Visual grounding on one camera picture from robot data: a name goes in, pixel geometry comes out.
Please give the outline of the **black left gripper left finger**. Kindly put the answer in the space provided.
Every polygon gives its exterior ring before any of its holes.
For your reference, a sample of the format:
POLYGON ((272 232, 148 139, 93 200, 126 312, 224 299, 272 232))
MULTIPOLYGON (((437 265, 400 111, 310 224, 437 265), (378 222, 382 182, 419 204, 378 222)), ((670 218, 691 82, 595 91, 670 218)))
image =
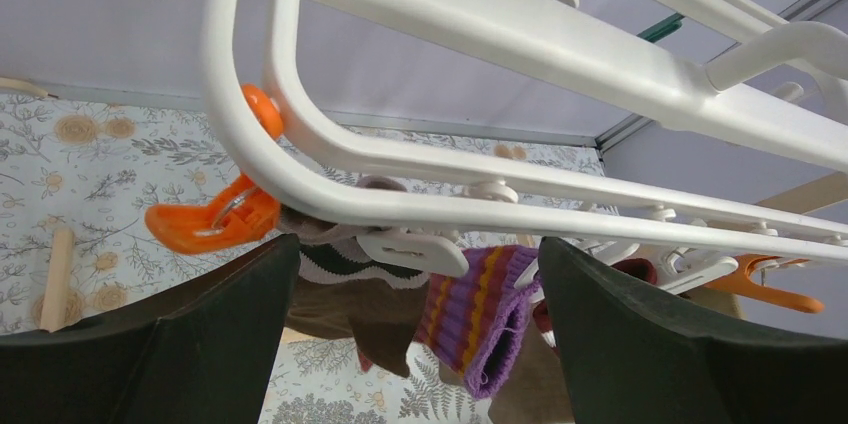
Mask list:
POLYGON ((5 423, 255 423, 300 263, 280 236, 56 332, 1 339, 5 423))

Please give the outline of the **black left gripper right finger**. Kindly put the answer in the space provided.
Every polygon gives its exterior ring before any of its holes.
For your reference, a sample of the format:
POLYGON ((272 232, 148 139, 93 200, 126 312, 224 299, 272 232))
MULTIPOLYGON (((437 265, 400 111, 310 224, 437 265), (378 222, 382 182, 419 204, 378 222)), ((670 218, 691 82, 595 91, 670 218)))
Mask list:
POLYGON ((847 344, 736 319, 546 237, 538 262, 580 423, 843 423, 847 344))

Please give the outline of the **dark brown sock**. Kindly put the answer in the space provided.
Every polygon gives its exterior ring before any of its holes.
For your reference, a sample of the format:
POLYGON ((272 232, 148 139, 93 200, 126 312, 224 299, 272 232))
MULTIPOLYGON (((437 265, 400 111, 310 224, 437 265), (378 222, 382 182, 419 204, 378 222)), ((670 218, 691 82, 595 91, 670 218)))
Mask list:
POLYGON ((372 227, 281 210, 277 229, 298 237, 300 266, 286 326, 326 340, 352 338, 361 357, 406 378, 430 275, 371 259, 357 238, 372 227))

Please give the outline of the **cream patterned sock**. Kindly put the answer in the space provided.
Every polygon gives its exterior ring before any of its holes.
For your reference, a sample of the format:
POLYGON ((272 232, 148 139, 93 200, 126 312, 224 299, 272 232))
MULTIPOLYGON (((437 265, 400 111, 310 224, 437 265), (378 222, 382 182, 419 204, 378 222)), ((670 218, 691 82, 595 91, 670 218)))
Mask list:
POLYGON ((736 295, 699 286, 681 293, 680 297, 715 312, 740 320, 745 319, 736 295))

